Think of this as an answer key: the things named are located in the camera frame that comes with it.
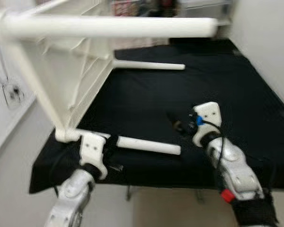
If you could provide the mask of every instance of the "red button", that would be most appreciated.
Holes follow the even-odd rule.
[[[221,196],[227,203],[230,203],[236,198],[236,196],[229,189],[224,189],[221,193]]]

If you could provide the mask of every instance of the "black wristband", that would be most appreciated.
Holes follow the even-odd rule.
[[[203,148],[206,148],[207,145],[213,141],[216,138],[221,137],[221,134],[216,132],[216,131],[211,131],[209,133],[207,133],[206,135],[204,135],[201,140],[200,140],[200,144],[202,145]]]
[[[93,176],[95,181],[97,181],[101,175],[100,170],[97,167],[93,166],[92,164],[86,163],[83,166],[81,166],[81,169],[89,172]]]
[[[240,226],[278,226],[273,198],[269,193],[265,195],[264,199],[235,200],[231,205]]]

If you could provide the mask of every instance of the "white wall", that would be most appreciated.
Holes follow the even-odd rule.
[[[35,0],[0,0],[0,7],[13,11],[24,11],[36,5]]]
[[[239,0],[230,39],[284,102],[284,0]]]
[[[33,103],[0,151],[0,227],[41,227],[55,202],[52,190],[29,195],[31,167],[53,126]]]
[[[21,73],[15,62],[11,61],[8,54],[4,52],[4,47],[0,47],[3,59],[0,59],[0,147],[7,136],[15,128],[23,114],[31,106],[35,99],[31,89],[21,77]],[[10,88],[17,86],[20,93],[19,100],[11,99],[9,96]]]

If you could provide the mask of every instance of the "blue connector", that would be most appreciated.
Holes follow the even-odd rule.
[[[197,116],[197,120],[196,120],[197,125],[203,125],[203,118],[201,116]]]

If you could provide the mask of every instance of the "wall outlet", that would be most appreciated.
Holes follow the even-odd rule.
[[[16,84],[7,84],[3,87],[5,101],[9,109],[15,109],[24,101],[24,93]]]

